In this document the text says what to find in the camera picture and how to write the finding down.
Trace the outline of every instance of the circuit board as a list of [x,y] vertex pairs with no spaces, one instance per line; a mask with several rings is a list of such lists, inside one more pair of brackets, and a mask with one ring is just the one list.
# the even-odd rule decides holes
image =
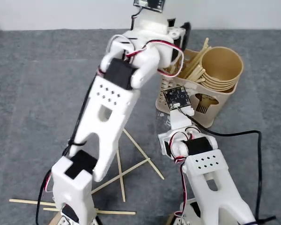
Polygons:
[[188,94],[184,86],[179,86],[163,91],[163,95],[170,110],[183,108],[191,105]]
[[134,0],[133,5],[162,13],[165,0]]

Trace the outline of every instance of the beige cup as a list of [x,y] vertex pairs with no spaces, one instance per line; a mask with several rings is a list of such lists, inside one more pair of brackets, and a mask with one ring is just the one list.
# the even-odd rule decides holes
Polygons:
[[236,83],[244,69],[240,56],[226,47],[213,47],[200,60],[205,76],[215,83]]
[[217,82],[217,81],[214,81],[212,79],[210,79],[207,75],[203,74],[203,77],[205,78],[205,82],[206,83],[209,83],[210,85],[214,85],[215,87],[219,86],[219,87],[224,87],[224,86],[228,86],[228,85],[231,85],[231,84],[235,84],[237,81],[231,81],[231,82],[226,82],[226,83],[223,83],[223,82]]
[[201,83],[204,87],[206,88],[209,88],[210,90],[214,90],[214,91],[219,91],[219,92],[223,92],[223,91],[226,91],[226,90],[229,90],[231,88],[233,88],[235,86],[235,84],[231,84],[229,86],[226,86],[226,87],[215,87],[215,86],[210,86],[209,84],[207,84],[206,82],[202,82]]

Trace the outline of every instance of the wooden stick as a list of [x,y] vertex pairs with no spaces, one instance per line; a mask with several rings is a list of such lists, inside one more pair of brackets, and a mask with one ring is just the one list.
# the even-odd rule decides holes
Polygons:
[[119,150],[117,150],[117,158],[118,158],[118,174],[120,175],[120,184],[121,184],[123,202],[126,202],[125,189],[124,189],[124,181],[123,181],[123,176],[122,176],[122,166],[121,166],[121,159],[120,159],[120,152],[119,152]]
[[189,81],[195,81],[195,80],[194,80],[194,77],[196,77],[197,74],[198,74],[199,72],[201,72],[202,69],[203,69],[202,66],[198,64],[198,65],[196,66],[196,68],[192,71],[192,73],[187,77],[187,80],[189,80]]
[[[22,199],[10,199],[10,203],[24,203],[24,204],[33,204],[36,205],[37,201],[31,201],[31,200],[22,200]],[[46,206],[56,206],[53,202],[40,202],[40,205],[46,205]]]
[[[56,208],[43,208],[45,211],[51,212],[59,212],[60,210]],[[136,212],[132,211],[104,211],[104,210],[96,210],[98,214],[112,214],[112,215],[135,215]]]
[[127,173],[131,172],[132,170],[136,169],[137,167],[143,165],[144,163],[148,162],[150,160],[150,158],[145,159],[144,161],[141,161],[140,163],[132,166],[130,169],[126,170],[125,172],[123,172],[121,175],[118,175],[116,177],[114,177],[113,179],[109,180],[108,182],[102,184],[101,186],[97,187],[96,189],[92,190],[91,194],[96,193],[97,191],[101,190],[102,188],[106,187],[107,185],[111,184],[112,182],[116,181],[117,179],[119,179],[121,176],[126,175]]
[[[132,136],[127,132],[127,130],[124,128],[124,133],[127,135],[127,137],[132,141],[132,143],[136,146],[136,148],[141,152],[141,154],[148,159],[149,157],[146,155],[146,153],[144,152],[143,149],[141,149],[141,147],[138,145],[138,143],[136,143],[136,141],[132,138]],[[154,165],[154,163],[151,161],[151,159],[149,160],[150,165],[153,167],[153,169],[156,171],[156,173],[161,177],[161,179],[164,180],[163,175],[161,174],[161,172],[159,171],[159,169]]]
[[209,38],[205,39],[204,45],[201,49],[201,51],[195,56],[195,58],[188,64],[188,66],[185,68],[185,70],[183,71],[181,78],[186,79],[187,76],[193,71],[193,69],[195,68],[195,66],[197,66],[197,64],[199,63],[199,60],[201,58],[201,56],[209,49],[208,47],[208,41]]
[[196,83],[201,83],[201,82],[204,82],[205,81],[205,78],[200,78],[198,80],[196,80]]
[[135,215],[136,212],[129,212],[129,211],[102,211],[97,210],[98,214],[112,214],[112,215]]

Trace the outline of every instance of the gray carpet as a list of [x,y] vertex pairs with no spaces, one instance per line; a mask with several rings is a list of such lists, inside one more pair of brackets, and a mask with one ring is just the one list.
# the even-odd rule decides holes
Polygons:
[[[110,36],[123,30],[0,32],[0,225],[34,224],[35,206],[9,198],[37,199],[44,173],[59,159],[81,102]],[[281,31],[195,30],[190,46],[236,50],[245,70],[236,93],[212,126],[219,132],[263,131],[264,186],[261,217],[281,224]],[[103,210],[134,210],[136,216],[101,215],[104,224],[165,224],[182,202],[179,169],[160,153],[156,135],[167,131],[155,109],[159,77],[142,90],[126,129],[165,176],[145,164],[124,177],[127,202],[116,181],[97,192]],[[254,209],[257,191],[257,137],[217,138],[241,196]],[[85,150],[96,155],[96,145]],[[125,135],[120,140],[123,170],[143,160]],[[104,181],[118,174],[114,160]],[[45,200],[52,200],[50,194]],[[40,212],[40,224],[54,213]]]

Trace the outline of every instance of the robotic arm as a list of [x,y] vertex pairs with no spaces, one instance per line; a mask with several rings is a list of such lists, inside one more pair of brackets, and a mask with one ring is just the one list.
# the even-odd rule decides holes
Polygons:
[[[100,182],[106,175],[120,135],[139,98],[139,89],[157,71],[172,76],[162,69],[169,67],[175,58],[173,49],[182,53],[183,62],[180,47],[186,34],[184,28],[169,28],[162,14],[149,10],[142,10],[138,21],[134,30],[110,40],[69,156],[63,156],[52,167],[54,201],[63,214],[59,225],[97,224],[92,181]],[[98,159],[80,150],[92,134],[99,136]]]
[[[136,2],[150,8],[146,0]],[[135,29],[110,40],[89,90],[76,135],[71,140],[69,156],[63,156],[52,167],[54,201],[63,215],[58,225],[99,224],[91,195],[92,181],[100,182],[106,175],[123,128],[140,96],[139,89],[157,71],[165,76],[175,76],[163,71],[171,63],[182,59],[183,64],[183,48],[190,26],[185,26],[189,29],[169,27],[162,14],[149,10],[140,10],[137,16],[139,23]],[[182,54],[174,54],[173,49]],[[178,91],[185,97],[185,104],[176,105],[170,102],[171,97],[168,98],[172,108],[171,130],[158,137],[162,154],[176,163],[183,163],[182,176],[186,173],[196,198],[187,200],[185,196],[181,211],[172,224],[252,224],[255,218],[242,200],[215,138],[202,134],[179,112],[183,110],[189,116],[194,115],[186,91],[183,88]],[[98,159],[80,150],[92,134],[99,136]],[[209,188],[208,180],[215,181],[217,191]]]
[[[187,98],[183,87],[166,90],[169,105],[183,104],[179,99]],[[181,211],[175,213],[172,225],[245,225],[255,218],[249,206],[241,198],[228,171],[228,165],[218,149],[216,139],[202,134],[185,117],[193,116],[192,107],[174,108],[170,112],[171,128],[159,134],[162,154],[181,164],[181,175],[187,175],[195,198],[181,204]],[[211,190],[208,181],[213,180],[217,190]]]

